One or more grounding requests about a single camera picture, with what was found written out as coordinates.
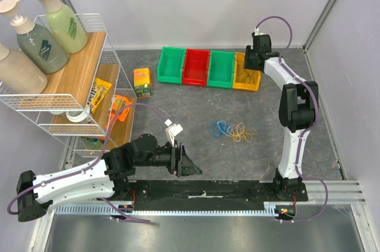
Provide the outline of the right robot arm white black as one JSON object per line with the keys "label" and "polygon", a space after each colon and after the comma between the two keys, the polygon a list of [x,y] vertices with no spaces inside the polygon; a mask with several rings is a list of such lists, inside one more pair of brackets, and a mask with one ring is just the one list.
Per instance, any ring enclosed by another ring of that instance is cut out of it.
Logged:
{"label": "right robot arm white black", "polygon": [[273,52],[269,34],[252,33],[253,45],[245,50],[243,67],[269,76],[281,89],[278,118],[284,128],[281,161],[275,171],[272,193],[275,200],[308,201],[302,179],[306,139],[319,118],[318,84],[297,75]]}

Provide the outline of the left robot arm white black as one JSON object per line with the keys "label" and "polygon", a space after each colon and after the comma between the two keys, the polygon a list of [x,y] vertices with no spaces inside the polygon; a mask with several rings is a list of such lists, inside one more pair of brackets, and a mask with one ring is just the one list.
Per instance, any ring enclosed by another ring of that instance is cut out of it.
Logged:
{"label": "left robot arm white black", "polygon": [[98,159],[71,169],[46,175],[36,175],[31,170],[23,172],[17,184],[15,214],[19,222],[28,222],[68,203],[125,200],[133,195],[128,178],[138,167],[165,167],[177,177],[202,174],[182,143],[167,142],[159,146],[155,136],[142,134]]}

